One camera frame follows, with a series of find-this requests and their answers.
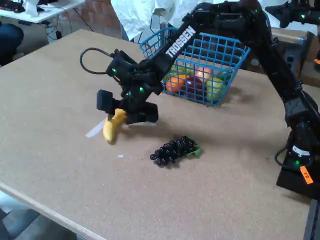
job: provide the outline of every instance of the green apple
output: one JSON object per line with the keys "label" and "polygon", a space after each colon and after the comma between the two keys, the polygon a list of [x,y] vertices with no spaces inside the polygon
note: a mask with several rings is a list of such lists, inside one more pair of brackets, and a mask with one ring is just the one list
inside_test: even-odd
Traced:
{"label": "green apple", "polygon": [[211,102],[219,97],[219,93],[225,90],[224,81],[214,77],[206,82],[206,101]]}

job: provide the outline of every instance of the table edge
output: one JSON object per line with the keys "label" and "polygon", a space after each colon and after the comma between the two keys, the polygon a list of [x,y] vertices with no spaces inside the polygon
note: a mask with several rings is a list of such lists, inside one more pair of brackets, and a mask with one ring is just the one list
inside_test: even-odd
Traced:
{"label": "table edge", "polygon": [[49,207],[42,205],[41,203],[33,200],[27,195],[15,190],[14,188],[0,182],[0,191],[8,194],[14,199],[26,204],[31,209],[37,211],[41,215],[47,217],[48,219],[58,223],[59,225],[71,230],[80,237],[86,238],[88,240],[106,240],[105,238],[99,236],[98,234],[86,229],[85,227],[75,223],[74,221],[64,217],[63,215],[57,213],[56,211],[50,209]]}

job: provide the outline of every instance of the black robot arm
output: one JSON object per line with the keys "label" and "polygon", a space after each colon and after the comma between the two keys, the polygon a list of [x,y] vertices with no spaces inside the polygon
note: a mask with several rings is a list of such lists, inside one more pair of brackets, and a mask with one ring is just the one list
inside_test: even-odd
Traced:
{"label": "black robot arm", "polygon": [[[122,99],[116,100],[111,92],[100,90],[97,108],[109,114],[114,114],[116,108],[125,110],[127,124],[156,122],[157,106],[146,100],[151,93],[159,95],[162,92],[161,81],[170,71],[176,58],[188,45],[192,45],[200,32],[209,29],[229,30],[256,54],[284,104],[285,121],[292,129],[287,144],[282,149],[282,151],[287,149],[285,162],[280,163],[277,159],[281,151],[276,154],[275,160],[284,171],[301,177],[300,166],[311,169],[319,149],[318,106],[303,91],[301,83],[277,51],[278,41],[272,39],[269,19],[257,0],[197,5],[183,18],[183,24],[168,42],[154,56],[139,63],[116,49],[111,54],[113,60],[107,68],[107,74],[119,82]],[[301,192],[299,187],[290,184],[282,187],[307,195]],[[315,192],[320,198],[320,186],[312,193]]]}
{"label": "black robot arm", "polygon": [[314,6],[310,6],[309,0],[292,0],[278,6],[267,6],[265,10],[280,21],[280,28],[288,27],[293,21],[320,25],[320,0],[314,0]]}

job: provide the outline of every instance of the desk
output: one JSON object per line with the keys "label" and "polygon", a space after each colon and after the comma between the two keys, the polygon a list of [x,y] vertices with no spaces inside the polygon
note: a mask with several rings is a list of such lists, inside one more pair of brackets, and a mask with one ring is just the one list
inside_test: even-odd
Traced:
{"label": "desk", "polygon": [[[135,43],[80,30],[0,69],[1,191],[88,239],[303,238],[310,201],[276,186],[273,158],[289,129],[266,76],[240,70],[218,108],[153,94],[157,125],[127,127],[109,145],[85,134],[106,117],[97,91],[121,89],[82,70],[88,47],[143,58]],[[93,71],[110,61],[84,58]],[[320,102],[320,89],[305,90]],[[173,135],[204,153],[158,168],[149,156]]]}
{"label": "desk", "polygon": [[5,10],[0,10],[0,16],[38,24],[44,20],[63,14],[64,11],[77,8],[84,3],[85,0],[59,0],[58,2],[49,3],[48,5],[40,5],[39,7],[43,7],[44,11],[39,12],[39,15],[35,17],[26,14],[26,12],[14,13],[13,11]]}

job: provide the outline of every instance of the wooden table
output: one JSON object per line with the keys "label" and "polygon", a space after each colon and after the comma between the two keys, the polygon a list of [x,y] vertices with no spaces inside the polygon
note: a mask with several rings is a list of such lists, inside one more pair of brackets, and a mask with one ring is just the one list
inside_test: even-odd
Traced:
{"label": "wooden table", "polygon": [[[118,98],[120,87],[82,70],[88,47],[143,57],[134,43],[80,30],[0,68],[1,190],[88,239],[302,239],[310,201],[276,186],[289,129],[266,76],[240,70],[218,108],[152,95],[157,125],[127,127],[109,145],[85,134],[106,117],[97,91]],[[84,64],[110,61],[88,52]],[[320,102],[320,89],[305,90]],[[158,168],[149,156],[173,135],[204,153]]]}

